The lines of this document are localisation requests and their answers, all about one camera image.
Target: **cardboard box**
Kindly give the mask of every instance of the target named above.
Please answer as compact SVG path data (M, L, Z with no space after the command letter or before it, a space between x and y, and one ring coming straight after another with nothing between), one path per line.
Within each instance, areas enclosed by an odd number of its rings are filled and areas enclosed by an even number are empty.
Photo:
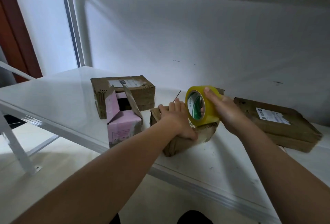
M277 145L308 153L322 138L294 109L242 98L234 102Z
M223 95L224 93L223 89L217 88L217 90L219 91L220 94ZM160 121L161 115L159 108L153 108L150 111L151 111L150 126L152 126ZM213 134L215 133L215 131L217 130L218 125L219 125L219 121L196 127L195 131L198 133L197 141L192 141L190 139L182 138L179 136L174 137L163 149L164 155L167 157L171 157L175 154L185 151L190 147L209 141L213 136Z
M124 92L122 84L131 91L140 111L155 107L155 86L144 76L91 78L95 104L100 119L106 119L105 98L109 96L109 89L114 85L117 93Z
M130 90L124 85L123 93L116 93L112 85L105 98L109 146L142 131L142 115Z

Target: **white table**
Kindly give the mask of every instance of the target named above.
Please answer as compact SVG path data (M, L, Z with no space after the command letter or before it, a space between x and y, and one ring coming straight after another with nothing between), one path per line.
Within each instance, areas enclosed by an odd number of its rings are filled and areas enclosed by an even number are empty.
M119 75L82 67L0 89L2 112L56 134L26 154L12 131L5 127L5 135L27 172L36 172L28 156L58 136L99 153L109 148L106 120L100 120L97 114L90 78L110 76ZM155 104L167 105L177 95L184 100L185 92L157 88ZM150 111L143 111L142 116L144 128L149 127ZM286 151L330 185L330 128L316 127L325 136L311 153ZM171 158L161 154L149 174L213 199L256 221L279 223L244 147L222 124L207 143Z

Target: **black pants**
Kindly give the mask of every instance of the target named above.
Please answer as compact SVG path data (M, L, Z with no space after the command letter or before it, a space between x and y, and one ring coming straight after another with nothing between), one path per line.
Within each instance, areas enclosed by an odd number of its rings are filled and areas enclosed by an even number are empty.
M213 224L212 221L210 221L204 214L201 212L198 212L196 210L190 210L186 212L184 215L182 215L177 224ZM110 224L120 224L119 215L116 214L116 216L112 219Z

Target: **packing tape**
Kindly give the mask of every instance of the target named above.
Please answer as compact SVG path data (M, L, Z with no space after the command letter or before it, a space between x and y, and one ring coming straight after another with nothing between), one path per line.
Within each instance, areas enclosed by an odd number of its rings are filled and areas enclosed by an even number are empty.
M218 97L221 98L222 96L212 86L195 86L188 89L185 100L188 108L188 118L196 127L219 120L219 115L213 103L204 95L205 87L211 89Z

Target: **open pink box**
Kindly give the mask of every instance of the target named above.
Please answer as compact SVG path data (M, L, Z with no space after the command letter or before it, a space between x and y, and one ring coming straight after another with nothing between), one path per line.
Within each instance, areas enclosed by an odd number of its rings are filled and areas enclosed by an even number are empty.
M116 93L112 85L105 98L110 147L142 131L142 115L131 91L125 85L123 88L124 92Z

